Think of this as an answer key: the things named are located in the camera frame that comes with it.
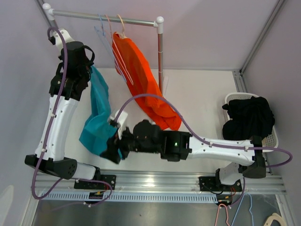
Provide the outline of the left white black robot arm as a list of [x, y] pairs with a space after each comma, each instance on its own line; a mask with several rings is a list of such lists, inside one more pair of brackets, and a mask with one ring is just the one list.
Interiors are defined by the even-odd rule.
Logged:
[[96, 189], [101, 177], [96, 167], [65, 157], [65, 142], [70, 122], [80, 101], [82, 92], [88, 87], [94, 56], [88, 58], [85, 51], [90, 47], [80, 41], [66, 44], [68, 64], [66, 78], [63, 79], [64, 63], [60, 62], [51, 80], [49, 112], [41, 141], [32, 155], [27, 155], [24, 163], [39, 171], [63, 179], [85, 179], [85, 184]]

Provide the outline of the black t shirt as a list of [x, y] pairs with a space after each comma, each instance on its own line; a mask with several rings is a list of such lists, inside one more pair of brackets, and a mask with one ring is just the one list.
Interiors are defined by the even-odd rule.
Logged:
[[266, 138], [275, 125], [274, 114], [263, 97], [234, 99], [222, 106], [230, 120], [222, 128], [225, 140], [247, 140], [252, 136]]

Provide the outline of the orange t shirt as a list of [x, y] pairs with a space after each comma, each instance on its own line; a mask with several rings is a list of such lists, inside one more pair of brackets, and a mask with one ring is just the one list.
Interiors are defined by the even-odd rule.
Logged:
[[[129, 82], [123, 68], [119, 65], [132, 96], [144, 93], [162, 96], [150, 65], [140, 49], [130, 38], [122, 39], [117, 32], [114, 32], [113, 36], [134, 82], [133, 85]], [[180, 128], [182, 120], [169, 104], [155, 97], [140, 97], [135, 101], [161, 129], [178, 130]]]

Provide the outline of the teal t shirt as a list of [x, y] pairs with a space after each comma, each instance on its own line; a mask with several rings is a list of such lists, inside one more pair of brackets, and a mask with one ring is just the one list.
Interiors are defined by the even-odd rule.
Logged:
[[109, 124], [109, 87], [101, 73], [94, 66], [91, 69], [91, 114], [84, 124], [79, 141], [89, 152], [101, 156], [107, 150], [107, 140], [115, 135], [117, 128]]

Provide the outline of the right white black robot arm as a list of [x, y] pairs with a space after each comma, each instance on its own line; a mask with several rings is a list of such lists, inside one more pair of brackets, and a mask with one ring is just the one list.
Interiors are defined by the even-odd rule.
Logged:
[[107, 140], [107, 149], [100, 154], [115, 164], [126, 159], [130, 152], [154, 153], [171, 162], [208, 158], [229, 161], [229, 165], [215, 172], [214, 186], [226, 190], [242, 178], [266, 177], [266, 163], [262, 154], [261, 139], [244, 141], [206, 140], [189, 132], [162, 130], [158, 125], [143, 120], [131, 132], [114, 120], [117, 132]]

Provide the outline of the pink wire hanger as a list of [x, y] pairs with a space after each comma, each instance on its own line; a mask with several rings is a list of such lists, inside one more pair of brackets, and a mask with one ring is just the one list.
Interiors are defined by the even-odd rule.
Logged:
[[125, 72], [125, 75], [127, 76], [129, 82], [133, 85], [134, 84], [133, 79], [132, 79], [129, 71], [127, 70], [127, 66], [126, 66], [126, 64], [124, 62], [123, 56], [122, 56], [122, 54], [121, 54], [121, 52], [119, 50], [119, 47], [118, 47], [118, 45], [117, 45], [117, 43], [116, 43], [116, 41], [114, 39], [112, 28], [111, 28], [110, 19], [109, 19], [109, 17], [107, 15], [105, 15], [105, 16], [106, 16], [106, 18], [108, 20], [108, 23], [109, 23], [111, 39], [112, 39], [112, 43], [113, 43], [113, 45], [115, 47], [115, 50], [113, 50], [113, 53], [115, 53], [118, 56], [117, 59], [118, 59], [119, 65], [123, 68], [123, 70]]

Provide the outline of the light blue wire hanger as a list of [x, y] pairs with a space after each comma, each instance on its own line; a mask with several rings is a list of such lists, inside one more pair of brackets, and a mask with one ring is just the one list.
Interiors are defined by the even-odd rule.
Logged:
[[115, 66], [115, 69], [117, 70], [117, 73], [119, 75], [121, 75], [123, 77], [123, 80], [126, 82], [125, 75], [123, 74], [122, 70], [120, 69], [120, 67], [118, 65], [118, 62], [117, 62], [117, 59], [114, 55], [114, 51], [112, 49], [112, 46], [111, 46], [111, 43], [109, 41], [108, 35], [106, 34], [106, 31], [104, 29], [102, 17], [101, 17], [100, 14], [98, 14], [98, 17], [99, 17], [100, 22], [101, 22], [101, 27], [94, 26], [94, 30], [97, 33], [99, 40], [101, 41], [102, 45], [105, 47], [105, 49], [106, 49], [107, 53], [109, 54], [110, 58], [114, 62], [114, 66]]

